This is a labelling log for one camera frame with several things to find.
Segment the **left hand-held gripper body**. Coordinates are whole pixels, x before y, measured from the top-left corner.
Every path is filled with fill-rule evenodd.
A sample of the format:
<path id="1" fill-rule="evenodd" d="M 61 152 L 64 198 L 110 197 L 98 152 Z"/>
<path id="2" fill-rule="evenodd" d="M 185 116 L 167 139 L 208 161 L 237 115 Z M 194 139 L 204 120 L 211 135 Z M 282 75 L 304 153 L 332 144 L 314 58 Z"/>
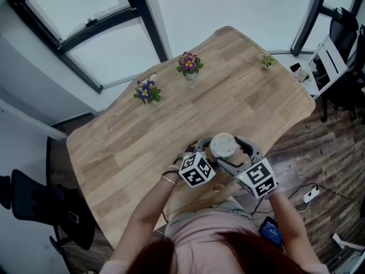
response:
<path id="1" fill-rule="evenodd" d="M 197 151 L 183 157 L 179 175 L 190 188 L 195 188 L 212 180 L 216 172 L 201 152 Z"/>

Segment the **white plastic cup lid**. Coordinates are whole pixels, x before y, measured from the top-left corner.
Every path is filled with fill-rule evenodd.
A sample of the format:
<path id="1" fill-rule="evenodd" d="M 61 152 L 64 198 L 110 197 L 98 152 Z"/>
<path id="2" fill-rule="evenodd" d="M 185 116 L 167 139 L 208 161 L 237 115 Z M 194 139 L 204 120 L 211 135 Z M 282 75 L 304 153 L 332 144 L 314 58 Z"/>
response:
<path id="1" fill-rule="evenodd" d="M 210 150 L 215 158 L 230 159 L 238 149 L 235 138 L 226 132 L 215 135 L 210 142 Z"/>

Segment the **person's right forearm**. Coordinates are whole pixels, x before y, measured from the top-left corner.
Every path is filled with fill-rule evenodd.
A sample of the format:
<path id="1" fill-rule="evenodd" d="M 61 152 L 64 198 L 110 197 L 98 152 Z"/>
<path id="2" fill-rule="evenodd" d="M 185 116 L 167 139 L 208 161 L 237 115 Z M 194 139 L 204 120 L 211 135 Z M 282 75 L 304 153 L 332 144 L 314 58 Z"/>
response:
<path id="1" fill-rule="evenodd" d="M 305 224 L 284 193 L 269 198 L 277 218 L 287 255 L 300 266 L 319 264 L 320 261 L 310 244 Z"/>

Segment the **person's right hand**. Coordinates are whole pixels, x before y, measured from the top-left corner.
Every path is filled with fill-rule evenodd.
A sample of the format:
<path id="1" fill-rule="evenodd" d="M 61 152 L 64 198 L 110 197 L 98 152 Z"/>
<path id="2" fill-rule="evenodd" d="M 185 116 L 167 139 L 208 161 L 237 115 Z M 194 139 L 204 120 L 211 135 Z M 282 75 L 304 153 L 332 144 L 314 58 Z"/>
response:
<path id="1" fill-rule="evenodd" d="M 268 194 L 265 196 L 265 199 L 268 200 L 271 196 L 274 196 L 278 193 L 283 193 L 285 189 L 279 185 L 277 185 L 273 190 L 268 192 Z"/>

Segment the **person's left hand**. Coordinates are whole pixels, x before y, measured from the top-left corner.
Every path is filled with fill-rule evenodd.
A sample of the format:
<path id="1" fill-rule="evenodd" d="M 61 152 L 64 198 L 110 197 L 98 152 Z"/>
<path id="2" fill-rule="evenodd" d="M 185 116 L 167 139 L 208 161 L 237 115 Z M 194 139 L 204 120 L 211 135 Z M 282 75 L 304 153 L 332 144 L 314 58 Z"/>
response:
<path id="1" fill-rule="evenodd" d="M 167 174 L 174 175 L 177 179 L 180 179 L 181 176 L 179 171 L 180 171 L 180 166 L 176 164 L 171 164 L 168 167 Z"/>

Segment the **black device with blue screen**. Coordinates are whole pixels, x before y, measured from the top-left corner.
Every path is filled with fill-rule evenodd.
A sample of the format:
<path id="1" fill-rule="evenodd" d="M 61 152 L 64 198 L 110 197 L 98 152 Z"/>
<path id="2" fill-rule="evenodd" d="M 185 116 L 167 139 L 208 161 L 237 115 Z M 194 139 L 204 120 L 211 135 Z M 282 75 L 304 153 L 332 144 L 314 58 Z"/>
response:
<path id="1" fill-rule="evenodd" d="M 283 237 L 279 231 L 276 220 L 272 219 L 269 216 L 265 217 L 258 232 L 261 237 L 272 243 L 276 248 L 283 252 Z"/>

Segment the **white power strip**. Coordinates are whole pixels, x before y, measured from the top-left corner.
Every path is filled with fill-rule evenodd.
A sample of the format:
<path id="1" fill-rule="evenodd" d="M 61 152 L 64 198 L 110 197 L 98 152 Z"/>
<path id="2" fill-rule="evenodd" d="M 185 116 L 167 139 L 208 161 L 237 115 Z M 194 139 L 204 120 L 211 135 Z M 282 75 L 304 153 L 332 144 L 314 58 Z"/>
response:
<path id="1" fill-rule="evenodd" d="M 310 203 L 318 195 L 319 195 L 319 187 L 318 186 L 314 186 L 312 189 L 310 189 L 308 192 L 306 192 L 302 196 L 302 201 L 305 204 Z"/>

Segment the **person's pink shirt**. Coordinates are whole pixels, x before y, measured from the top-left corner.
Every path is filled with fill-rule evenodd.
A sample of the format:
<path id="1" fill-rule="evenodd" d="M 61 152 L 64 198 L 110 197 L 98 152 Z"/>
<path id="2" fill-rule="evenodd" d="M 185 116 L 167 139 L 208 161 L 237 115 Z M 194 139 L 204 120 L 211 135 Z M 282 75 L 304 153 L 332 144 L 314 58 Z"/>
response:
<path id="1" fill-rule="evenodd" d="M 285 252 L 240 213 L 204 209 L 180 217 L 165 238 L 106 262 L 100 274 L 330 274 L 314 252 L 302 218 L 283 194 L 270 198 Z"/>

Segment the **purple flower potted plant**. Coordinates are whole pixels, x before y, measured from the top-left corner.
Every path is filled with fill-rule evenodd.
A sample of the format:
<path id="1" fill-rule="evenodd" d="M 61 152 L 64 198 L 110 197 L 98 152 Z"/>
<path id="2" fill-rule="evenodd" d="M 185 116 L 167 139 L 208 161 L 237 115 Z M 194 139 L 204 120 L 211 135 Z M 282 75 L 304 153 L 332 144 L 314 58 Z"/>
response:
<path id="1" fill-rule="evenodd" d="M 137 81 L 137 87 L 133 97 L 139 99 L 144 105 L 157 103 L 161 100 L 161 90 L 153 80 Z"/>

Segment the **pink flower potted plant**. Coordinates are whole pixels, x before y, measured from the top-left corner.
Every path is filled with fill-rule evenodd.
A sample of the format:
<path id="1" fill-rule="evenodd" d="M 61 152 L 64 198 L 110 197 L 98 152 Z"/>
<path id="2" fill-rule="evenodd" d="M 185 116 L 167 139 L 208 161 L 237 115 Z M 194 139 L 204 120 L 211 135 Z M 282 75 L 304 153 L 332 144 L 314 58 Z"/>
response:
<path id="1" fill-rule="evenodd" d="M 197 55 L 184 52 L 178 60 L 176 70 L 182 73 L 187 80 L 195 80 L 203 66 L 204 64 Z"/>

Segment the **small green potted plant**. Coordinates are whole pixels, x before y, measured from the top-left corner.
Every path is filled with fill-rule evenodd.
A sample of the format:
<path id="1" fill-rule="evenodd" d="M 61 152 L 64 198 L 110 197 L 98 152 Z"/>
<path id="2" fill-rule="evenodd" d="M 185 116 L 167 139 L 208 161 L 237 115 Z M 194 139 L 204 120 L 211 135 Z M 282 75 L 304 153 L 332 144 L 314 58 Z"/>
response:
<path id="1" fill-rule="evenodd" d="M 273 56 L 270 54 L 262 54 L 260 59 L 260 64 L 263 69 L 268 70 L 270 69 L 274 64 L 276 64 L 276 60 Z"/>

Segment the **white wooden chair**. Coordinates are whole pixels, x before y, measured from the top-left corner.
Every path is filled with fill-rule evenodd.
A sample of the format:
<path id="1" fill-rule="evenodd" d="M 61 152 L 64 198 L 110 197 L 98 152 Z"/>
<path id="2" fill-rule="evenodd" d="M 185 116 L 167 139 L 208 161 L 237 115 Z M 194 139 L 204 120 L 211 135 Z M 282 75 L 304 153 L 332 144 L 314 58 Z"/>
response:
<path id="1" fill-rule="evenodd" d="M 343 61 L 339 51 L 335 47 L 329 36 L 326 36 L 322 43 L 319 44 L 316 51 L 308 60 L 302 60 L 294 57 L 291 54 L 273 54 L 275 60 L 285 67 L 294 77 L 294 72 L 290 70 L 290 66 L 295 63 L 300 63 L 302 68 L 306 70 L 311 78 L 311 81 L 304 81 L 300 83 L 302 87 L 314 98 L 321 96 L 333 83 L 336 82 L 344 73 L 348 70 L 345 62 Z M 318 86 L 318 81 L 315 79 L 314 72 L 311 66 L 314 63 L 314 59 L 318 57 L 325 68 L 324 76 L 328 77 L 328 82 L 323 87 Z"/>

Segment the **black mesh office chair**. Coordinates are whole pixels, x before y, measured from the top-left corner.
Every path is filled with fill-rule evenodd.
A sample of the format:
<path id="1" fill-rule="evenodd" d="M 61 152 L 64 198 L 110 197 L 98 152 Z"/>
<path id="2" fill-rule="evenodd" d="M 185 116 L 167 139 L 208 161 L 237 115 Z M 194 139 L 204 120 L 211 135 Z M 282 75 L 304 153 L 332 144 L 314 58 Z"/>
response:
<path id="1" fill-rule="evenodd" d="M 359 28 L 356 18 L 346 9 L 341 8 L 339 18 L 333 18 L 330 24 L 330 38 L 339 51 L 343 61 L 348 61 L 350 51 L 357 38 Z M 327 103 L 334 106 L 334 110 L 345 108 L 350 111 L 350 121 L 356 118 L 355 104 L 350 84 L 345 75 L 336 80 L 322 95 L 323 116 L 321 121 L 327 121 Z"/>
<path id="2" fill-rule="evenodd" d="M 363 107 L 363 123 L 365 123 L 365 25 L 361 25 L 359 30 L 359 37 L 356 47 L 356 58 L 355 58 L 355 83 L 356 93 L 359 97 L 359 104 Z"/>
<path id="3" fill-rule="evenodd" d="M 68 218 L 79 216 L 79 224 Z M 64 246 L 89 249 L 95 220 L 82 194 L 47 186 L 20 170 L 0 176 L 0 266 L 6 273 L 70 274 Z"/>

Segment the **black framed casement window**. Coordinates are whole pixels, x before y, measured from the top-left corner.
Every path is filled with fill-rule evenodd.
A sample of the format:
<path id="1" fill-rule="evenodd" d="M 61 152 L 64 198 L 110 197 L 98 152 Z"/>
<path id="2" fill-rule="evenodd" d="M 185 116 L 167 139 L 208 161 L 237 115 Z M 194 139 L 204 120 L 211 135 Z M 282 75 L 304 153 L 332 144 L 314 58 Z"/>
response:
<path id="1" fill-rule="evenodd" d="M 47 48 L 97 93 L 168 59 L 147 0 L 7 1 Z"/>

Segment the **white angled bracket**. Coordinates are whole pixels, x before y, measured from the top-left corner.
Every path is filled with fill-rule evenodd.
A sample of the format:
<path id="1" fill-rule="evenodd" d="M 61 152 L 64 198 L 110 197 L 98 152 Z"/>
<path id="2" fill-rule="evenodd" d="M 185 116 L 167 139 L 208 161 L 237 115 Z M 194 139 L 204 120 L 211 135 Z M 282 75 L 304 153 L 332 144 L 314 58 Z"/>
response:
<path id="1" fill-rule="evenodd" d="M 333 234 L 331 236 L 332 240 L 341 248 L 341 249 L 344 249 L 346 247 L 348 248 L 351 248 L 351 249 L 354 249 L 356 251 L 364 251 L 365 250 L 365 247 L 364 246 L 361 246 L 361 245 L 356 245 L 356 244 L 353 244 L 353 243 L 349 243 L 347 241 L 344 241 L 342 240 L 339 235 L 337 235 L 336 233 Z"/>

